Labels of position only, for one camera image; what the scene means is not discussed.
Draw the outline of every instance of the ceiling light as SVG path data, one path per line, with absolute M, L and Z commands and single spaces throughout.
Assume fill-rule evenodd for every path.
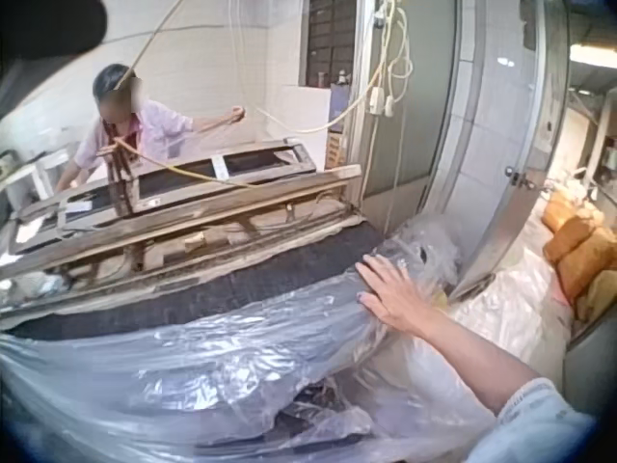
M 570 47 L 570 59 L 602 68 L 617 68 L 617 52 L 613 48 L 576 44 Z
M 497 62 L 500 63 L 502 66 L 506 66 L 508 68 L 514 67 L 514 61 L 510 61 L 507 58 L 497 58 Z

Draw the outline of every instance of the door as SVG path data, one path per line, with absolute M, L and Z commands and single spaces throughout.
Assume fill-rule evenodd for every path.
M 568 91 L 569 29 L 562 0 L 522 1 L 524 46 L 536 50 L 531 115 L 521 156 L 501 173 L 509 178 L 480 246 L 463 268 L 452 298 L 464 294 L 499 264 L 523 229 L 549 171 L 565 112 Z

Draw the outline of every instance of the forearm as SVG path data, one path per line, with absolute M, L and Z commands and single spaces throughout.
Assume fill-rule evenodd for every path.
M 222 116 L 220 118 L 198 118 L 193 121 L 193 131 L 207 132 L 222 125 L 226 125 L 230 123 L 230 121 L 230 116 Z
M 516 357 L 434 310 L 418 335 L 454 367 L 480 402 L 496 415 L 539 374 Z
M 228 114 L 220 118 L 206 119 L 200 118 L 193 121 L 193 130 L 196 132 L 207 132 L 214 130 L 222 125 L 228 125 L 230 123 L 239 123 L 244 119 L 246 112 L 241 106 L 234 106 Z
M 74 160 L 68 161 L 67 168 L 60 176 L 60 180 L 58 180 L 58 184 L 56 184 L 56 193 L 60 193 L 61 191 L 65 191 L 70 188 L 70 183 L 74 181 L 79 173 L 81 172 L 81 168 L 77 165 Z

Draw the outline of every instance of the white tile wall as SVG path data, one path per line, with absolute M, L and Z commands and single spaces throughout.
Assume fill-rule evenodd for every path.
M 108 0 L 107 38 L 117 39 L 125 33 L 140 34 L 153 29 L 171 3 L 171 0 Z M 258 4 L 266 8 L 252 18 Z M 230 30 L 212 25 L 216 21 L 225 24 L 227 9 L 223 6 L 226 5 L 223 0 L 185 0 L 171 25 L 196 26 L 200 21 L 208 22 L 202 27 L 163 32 L 154 39 L 136 69 L 149 97 L 192 117 L 215 116 L 235 104 L 264 104 L 267 28 L 243 28 L 246 51 L 244 60 L 240 61 L 246 82 L 241 86 Z M 242 0 L 241 6 L 243 22 L 266 22 L 267 0 Z M 132 63 L 147 38 L 148 35 L 138 35 L 104 43 L 47 79 L 0 122 L 0 149 L 17 148 L 24 157 L 29 157 L 44 149 L 40 136 L 43 131 L 63 127 L 68 127 L 76 141 L 81 139 L 96 115 L 92 97 L 94 77 L 111 63 Z M 226 142 L 252 141 L 264 131 L 263 127 L 263 118 L 250 113 L 245 122 L 228 132 Z
M 440 169 L 449 171 L 456 153 L 456 148 L 459 143 L 459 137 L 463 130 L 463 118 L 458 116 L 450 117 L 450 126 L 447 129 L 445 143 L 443 143 L 442 158 L 440 160 Z
M 445 181 L 447 180 L 448 170 L 439 168 L 435 173 L 431 191 L 429 192 L 426 204 L 424 205 L 424 212 L 440 212 L 437 210 L 440 198 L 445 188 Z
M 486 28 L 485 75 L 528 88 L 535 81 L 535 72 L 529 75 L 525 69 L 528 63 L 523 57 L 529 54 L 534 58 L 535 70 L 535 55 L 523 46 L 523 28 L 515 31 L 494 26 Z
M 461 60 L 473 61 L 475 51 L 475 2 L 463 2 L 461 17 Z
M 270 0 L 271 26 L 267 36 L 266 111 L 294 129 L 314 128 L 328 121 L 330 90 L 299 86 L 302 57 L 302 0 Z M 299 135 L 273 121 L 266 137 L 298 138 L 318 169 L 325 165 L 327 130 Z
M 486 22 L 503 30 L 521 31 L 520 3 L 517 0 L 487 0 Z
M 508 178 L 508 166 L 516 166 L 521 154 L 521 144 L 515 144 L 492 130 L 475 126 L 471 132 L 461 172 L 501 193 Z
M 521 143 L 531 117 L 532 91 L 502 79 L 484 76 L 476 123 Z
M 104 0 L 109 18 L 105 40 L 112 41 L 153 31 L 174 1 Z M 229 1 L 234 21 L 239 1 L 243 25 L 268 26 L 269 0 L 184 0 L 163 30 L 202 25 L 228 27 Z
M 328 121 L 330 90 L 299 86 L 275 86 L 268 89 L 267 107 L 285 125 L 295 129 L 313 128 Z M 328 131 L 311 134 L 295 134 L 278 124 L 268 121 L 267 130 L 272 138 L 295 137 L 305 146 L 317 166 L 323 170 L 326 164 Z
M 469 88 L 471 86 L 471 76 L 473 74 L 473 64 L 467 61 L 459 62 L 459 70 L 456 78 L 456 90 L 454 91 L 454 101 L 452 102 L 451 113 L 460 118 L 465 117 L 467 103 L 469 100 Z
M 500 199 L 489 187 L 465 174 L 458 175 L 445 214 L 460 224 L 463 259 L 473 255 Z

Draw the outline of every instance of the hand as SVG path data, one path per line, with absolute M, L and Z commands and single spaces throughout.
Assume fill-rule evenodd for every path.
M 422 299 L 406 268 L 382 256 L 364 256 L 364 262 L 356 269 L 375 294 L 361 293 L 360 302 L 395 330 L 424 338 L 427 325 L 443 313 Z
M 234 106 L 231 109 L 231 123 L 239 123 L 244 119 L 247 112 L 242 106 Z

